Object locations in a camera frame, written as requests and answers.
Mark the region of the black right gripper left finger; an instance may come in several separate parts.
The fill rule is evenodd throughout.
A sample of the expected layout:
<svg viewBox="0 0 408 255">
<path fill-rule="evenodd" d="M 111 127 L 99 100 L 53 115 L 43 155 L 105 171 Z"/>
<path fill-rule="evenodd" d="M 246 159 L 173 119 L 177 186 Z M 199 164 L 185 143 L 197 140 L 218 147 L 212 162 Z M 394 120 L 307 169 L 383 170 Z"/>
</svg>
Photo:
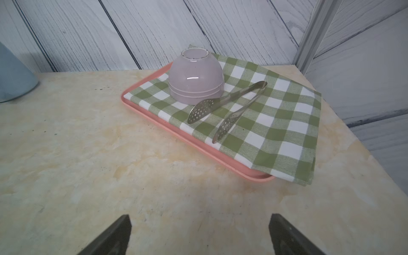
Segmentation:
<svg viewBox="0 0 408 255">
<path fill-rule="evenodd" d="M 125 255 L 132 224 L 129 215 L 122 215 L 103 233 L 82 249 L 78 255 Z"/>
</svg>

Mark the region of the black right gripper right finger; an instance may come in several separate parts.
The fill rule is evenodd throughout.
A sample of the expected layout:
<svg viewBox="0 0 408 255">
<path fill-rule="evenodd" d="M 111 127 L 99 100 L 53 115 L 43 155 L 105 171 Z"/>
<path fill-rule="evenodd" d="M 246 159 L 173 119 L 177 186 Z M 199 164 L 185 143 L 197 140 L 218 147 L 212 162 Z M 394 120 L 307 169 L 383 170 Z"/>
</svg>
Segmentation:
<svg viewBox="0 0 408 255">
<path fill-rule="evenodd" d="M 272 214 L 269 233 L 276 255 L 325 254 L 280 214 Z"/>
</svg>

